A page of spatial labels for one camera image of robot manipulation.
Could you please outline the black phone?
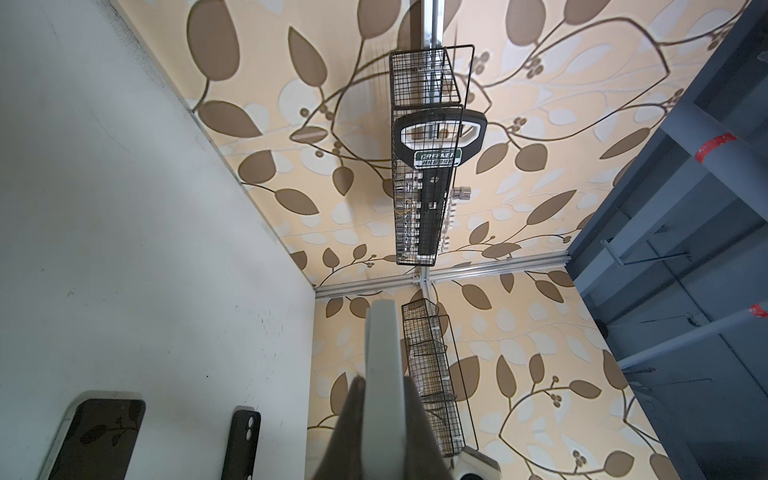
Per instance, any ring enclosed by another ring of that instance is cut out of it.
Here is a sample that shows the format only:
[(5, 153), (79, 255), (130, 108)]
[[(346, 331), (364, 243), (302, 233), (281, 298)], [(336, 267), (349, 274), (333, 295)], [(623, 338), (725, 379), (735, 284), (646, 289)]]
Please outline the black phone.
[(147, 410), (138, 393), (89, 390), (67, 408), (40, 479), (124, 479)]

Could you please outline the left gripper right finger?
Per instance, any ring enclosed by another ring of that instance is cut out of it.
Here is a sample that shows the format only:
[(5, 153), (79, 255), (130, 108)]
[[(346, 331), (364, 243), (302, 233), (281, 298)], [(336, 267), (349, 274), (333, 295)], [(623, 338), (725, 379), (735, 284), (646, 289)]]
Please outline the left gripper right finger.
[(438, 448), (414, 381), (403, 378), (406, 414), (404, 479), (450, 480), (451, 474)]

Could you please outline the black phone case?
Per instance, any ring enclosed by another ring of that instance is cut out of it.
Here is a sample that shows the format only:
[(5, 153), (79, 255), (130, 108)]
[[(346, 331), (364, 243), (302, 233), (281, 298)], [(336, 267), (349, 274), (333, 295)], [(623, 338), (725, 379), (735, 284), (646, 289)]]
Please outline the black phone case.
[(222, 480), (253, 478), (261, 414), (252, 407), (238, 407), (231, 418), (222, 468)]

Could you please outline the black smartphone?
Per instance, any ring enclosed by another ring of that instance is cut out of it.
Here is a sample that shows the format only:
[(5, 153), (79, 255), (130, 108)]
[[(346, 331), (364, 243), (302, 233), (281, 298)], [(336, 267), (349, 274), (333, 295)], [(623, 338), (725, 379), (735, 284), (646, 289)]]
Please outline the black smartphone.
[(361, 462), (365, 479), (402, 479), (406, 409), (397, 306), (374, 301), (365, 322), (365, 379)]

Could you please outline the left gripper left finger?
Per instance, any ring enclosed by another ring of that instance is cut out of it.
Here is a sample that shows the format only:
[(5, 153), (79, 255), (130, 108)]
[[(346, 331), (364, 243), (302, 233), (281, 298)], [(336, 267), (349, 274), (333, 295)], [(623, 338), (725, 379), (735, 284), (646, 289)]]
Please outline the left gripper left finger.
[(361, 437), (366, 381), (356, 377), (313, 479), (362, 479)]

